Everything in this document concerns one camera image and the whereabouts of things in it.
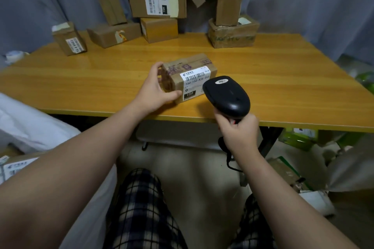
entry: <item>wooden table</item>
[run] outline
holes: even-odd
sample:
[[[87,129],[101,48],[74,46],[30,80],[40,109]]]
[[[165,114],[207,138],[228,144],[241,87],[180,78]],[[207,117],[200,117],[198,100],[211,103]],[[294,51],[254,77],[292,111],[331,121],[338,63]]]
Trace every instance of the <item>wooden table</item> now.
[[[205,34],[148,44],[144,38],[66,57],[46,45],[0,74],[0,91],[47,113],[109,116],[136,95],[151,65],[206,53],[239,82],[260,125],[374,132],[374,96],[299,34],[259,34],[250,48],[214,49]],[[150,118],[214,121],[205,96]]]

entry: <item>leg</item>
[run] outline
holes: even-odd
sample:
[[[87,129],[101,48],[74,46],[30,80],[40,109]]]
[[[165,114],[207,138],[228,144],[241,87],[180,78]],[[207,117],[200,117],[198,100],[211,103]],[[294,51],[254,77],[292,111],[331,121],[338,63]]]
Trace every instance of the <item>leg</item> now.
[[[104,248],[187,248],[163,199],[161,182],[149,170],[133,170],[120,186]]]
[[[277,248],[277,245],[272,231],[252,194],[245,202],[239,229],[228,249],[253,248]]]

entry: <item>right hand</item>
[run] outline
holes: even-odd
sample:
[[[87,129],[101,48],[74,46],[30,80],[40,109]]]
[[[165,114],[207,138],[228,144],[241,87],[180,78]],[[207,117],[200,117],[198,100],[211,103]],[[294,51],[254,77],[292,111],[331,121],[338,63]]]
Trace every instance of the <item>right hand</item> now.
[[[231,124],[217,109],[214,115],[223,134],[227,148],[236,159],[249,152],[257,151],[258,119],[255,115],[247,114],[239,124]]]

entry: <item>shipping label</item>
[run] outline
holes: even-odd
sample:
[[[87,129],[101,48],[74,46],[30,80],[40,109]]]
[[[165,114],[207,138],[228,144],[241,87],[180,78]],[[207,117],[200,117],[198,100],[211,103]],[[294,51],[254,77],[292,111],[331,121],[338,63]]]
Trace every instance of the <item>shipping label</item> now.
[[[33,157],[32,159],[22,160],[20,162],[13,162],[3,166],[4,180],[8,180],[11,176],[15,175],[22,168],[28,166],[33,161],[37,160],[38,157]]]
[[[146,0],[148,15],[170,15],[169,0]]]
[[[207,66],[180,73],[183,79],[183,101],[202,95],[203,83],[209,80],[210,75]]]
[[[82,45],[80,44],[79,40],[77,38],[71,38],[71,39],[65,39],[68,45],[70,46],[70,49],[74,53],[81,53],[83,50]]]

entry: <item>table edge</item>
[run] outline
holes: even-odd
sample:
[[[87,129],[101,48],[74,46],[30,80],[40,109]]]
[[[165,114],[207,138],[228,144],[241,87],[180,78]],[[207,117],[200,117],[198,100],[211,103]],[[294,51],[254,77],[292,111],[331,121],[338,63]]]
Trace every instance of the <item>table edge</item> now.
[[[95,116],[95,117],[109,117],[114,113],[99,112],[99,111],[79,111],[79,110],[53,110],[40,109],[40,111],[47,114],[61,114],[61,115],[80,115],[80,116]],[[151,120],[165,120],[165,121],[182,121],[182,122],[196,122],[196,123],[216,123],[213,118],[202,117],[185,117],[185,116],[171,116],[171,115],[148,115],[144,119]],[[346,125],[328,125],[328,124],[311,124],[311,123],[295,123],[295,122],[273,122],[261,121],[260,126],[283,127],[283,128],[307,128],[314,130],[334,130],[347,132],[364,132],[374,133],[374,127],[362,126],[346,126]]]

